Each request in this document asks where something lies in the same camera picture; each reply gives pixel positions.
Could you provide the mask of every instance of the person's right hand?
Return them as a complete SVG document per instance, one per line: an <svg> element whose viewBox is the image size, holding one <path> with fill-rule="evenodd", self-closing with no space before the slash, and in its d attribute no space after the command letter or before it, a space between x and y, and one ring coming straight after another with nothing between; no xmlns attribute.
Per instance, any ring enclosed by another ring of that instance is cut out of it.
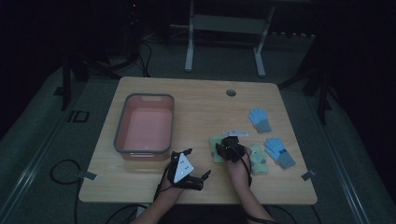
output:
<svg viewBox="0 0 396 224"><path fill-rule="evenodd" d="M245 153L242 159L247 165L247 168L249 169L248 172L250 173L251 170L249 156L251 154L251 149L249 147L245 147L245 150L247 153ZM234 189L236 191L244 190L246 188L249 189L250 186L248 184L248 172L244 163L242 163L241 160L237 162L226 161L225 163L227 164L228 174L230 175Z"/></svg>

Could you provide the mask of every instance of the wooden table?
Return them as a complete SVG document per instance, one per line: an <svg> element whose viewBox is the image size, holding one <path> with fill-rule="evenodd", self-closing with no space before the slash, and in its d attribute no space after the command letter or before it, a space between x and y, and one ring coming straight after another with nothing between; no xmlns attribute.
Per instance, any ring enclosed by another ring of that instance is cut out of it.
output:
<svg viewBox="0 0 396 224"><path fill-rule="evenodd" d="M234 97L227 90L236 91ZM212 170L201 191L185 190L178 203L238 203L223 163L214 163L209 138L237 129L249 133L239 137L241 145L260 145L266 138L279 137L296 161L283 170L268 156L267 175L254 175L251 188L266 204L313 204L317 196L304 158L275 84L231 81L188 80L171 78L124 77L114 95L103 130L88 171L97 174L95 181L85 180L79 198L83 202L151 203L168 161L125 161L113 146L122 107L133 92L169 93L175 97L174 130L171 151L189 147L194 166L193 176ZM272 127L269 133L257 133L248 113L253 108L267 111Z"/></svg>

